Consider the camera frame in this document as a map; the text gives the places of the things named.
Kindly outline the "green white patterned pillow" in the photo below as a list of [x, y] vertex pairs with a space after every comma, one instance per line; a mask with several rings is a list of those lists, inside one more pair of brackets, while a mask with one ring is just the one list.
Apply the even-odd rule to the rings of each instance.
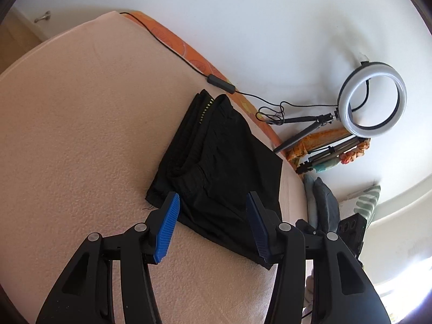
[[376, 207], [381, 194], [381, 186], [373, 185], [357, 192], [353, 211], [366, 220], [366, 227], [370, 226], [374, 218]]

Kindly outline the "orange floral bed sheet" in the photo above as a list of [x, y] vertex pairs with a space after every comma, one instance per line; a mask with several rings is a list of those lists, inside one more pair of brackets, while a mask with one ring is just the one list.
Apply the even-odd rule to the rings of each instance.
[[[178, 57], [190, 65], [196, 72], [203, 76], [214, 75], [231, 84], [227, 77], [225, 77], [225, 75], [223, 75], [216, 67], [214, 67], [211, 62], [203, 57], [192, 46], [187, 44], [187, 42], [184, 42], [183, 39], [174, 34], [174, 32], [166, 28], [161, 23], [157, 22], [155, 19], [142, 12], [121, 12], [121, 15], [125, 16], [136, 24], [141, 25], [170, 51], [177, 54]], [[281, 139], [270, 127], [270, 125], [265, 124], [256, 118], [255, 114], [258, 111], [257, 108], [249, 100], [247, 100], [244, 95], [235, 92], [234, 94], [230, 94], [228, 96], [269, 138], [271, 144], [274, 147], [281, 144]]]

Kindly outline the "folded black tripod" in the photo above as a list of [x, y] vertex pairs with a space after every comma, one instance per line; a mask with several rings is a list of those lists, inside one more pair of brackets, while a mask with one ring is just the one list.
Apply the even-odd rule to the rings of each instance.
[[296, 168], [296, 173], [302, 175], [314, 171], [322, 173], [338, 165], [347, 165], [364, 155], [370, 147], [370, 138], [349, 137], [336, 145], [312, 151], [304, 162]]

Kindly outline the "black sport pants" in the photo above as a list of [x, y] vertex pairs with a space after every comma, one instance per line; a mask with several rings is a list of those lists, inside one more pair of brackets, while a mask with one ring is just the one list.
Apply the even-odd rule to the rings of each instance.
[[159, 208], [176, 192], [180, 223], [269, 269], [255, 245], [246, 197], [256, 192], [265, 208], [280, 215], [282, 167], [226, 95], [213, 98], [202, 90], [160, 161], [146, 201]]

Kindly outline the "orange floral fabric bundle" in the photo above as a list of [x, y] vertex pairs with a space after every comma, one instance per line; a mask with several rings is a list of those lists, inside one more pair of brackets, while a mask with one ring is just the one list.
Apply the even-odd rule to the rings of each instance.
[[336, 145], [349, 137], [357, 136], [352, 135], [345, 129], [325, 130], [310, 134], [286, 151], [286, 159], [291, 167], [296, 170], [300, 163], [312, 155], [312, 151]]

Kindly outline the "folded dark grey garment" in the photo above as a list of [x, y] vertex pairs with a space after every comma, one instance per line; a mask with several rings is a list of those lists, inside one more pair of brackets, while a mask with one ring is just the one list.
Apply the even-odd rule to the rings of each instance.
[[309, 174], [303, 177], [307, 199], [308, 223], [322, 232], [337, 232], [340, 222], [339, 204], [330, 188]]

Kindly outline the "black tripod stand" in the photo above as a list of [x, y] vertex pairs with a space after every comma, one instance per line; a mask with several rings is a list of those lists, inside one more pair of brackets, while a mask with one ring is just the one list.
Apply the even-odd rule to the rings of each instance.
[[292, 148], [296, 143], [300, 142], [301, 139], [310, 135], [315, 130], [317, 130], [317, 129], [319, 129], [319, 128], [327, 125], [327, 124], [331, 124], [331, 122], [333, 122], [335, 119], [336, 119], [335, 115], [328, 113], [328, 114], [319, 115], [319, 116], [300, 116], [300, 117], [293, 117], [293, 118], [287, 118], [287, 119], [279, 119], [279, 120], [274, 121], [272, 123], [273, 125], [307, 123], [307, 122], [311, 122], [311, 125], [309, 125], [305, 129], [301, 130], [300, 132], [291, 136], [289, 139], [282, 142], [280, 145], [278, 145], [276, 148], [273, 149], [273, 152], [278, 154], [285, 149]]

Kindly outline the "metal door stopper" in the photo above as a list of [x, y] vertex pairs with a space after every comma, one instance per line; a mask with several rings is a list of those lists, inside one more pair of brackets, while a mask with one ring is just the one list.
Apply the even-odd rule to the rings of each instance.
[[39, 23], [40, 21], [49, 21], [51, 18], [51, 12], [46, 11], [43, 15], [34, 19], [34, 23]]

